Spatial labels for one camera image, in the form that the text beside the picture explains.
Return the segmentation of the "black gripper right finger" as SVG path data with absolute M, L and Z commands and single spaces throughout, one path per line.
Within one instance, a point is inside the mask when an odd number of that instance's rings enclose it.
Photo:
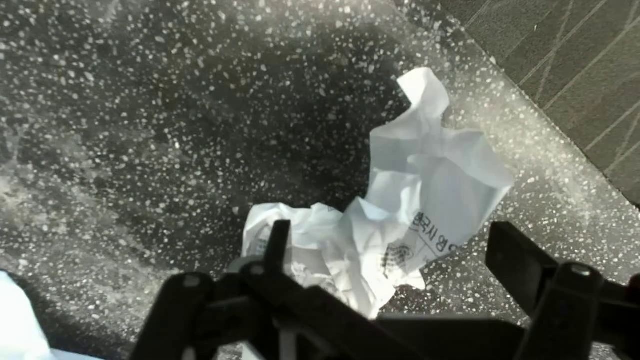
M 640 274 L 619 284 L 561 263 L 511 222 L 490 226 L 486 266 L 530 317 L 517 360 L 588 360 L 592 344 L 640 360 Z

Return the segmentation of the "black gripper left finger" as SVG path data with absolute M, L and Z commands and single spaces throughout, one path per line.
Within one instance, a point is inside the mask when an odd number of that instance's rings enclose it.
M 213 280 L 202 273 L 171 276 L 138 335 L 130 360 L 214 360 L 248 343 L 265 360 L 425 360 L 381 325 L 320 286 L 284 274 L 291 222 L 277 221 L 262 258 Z

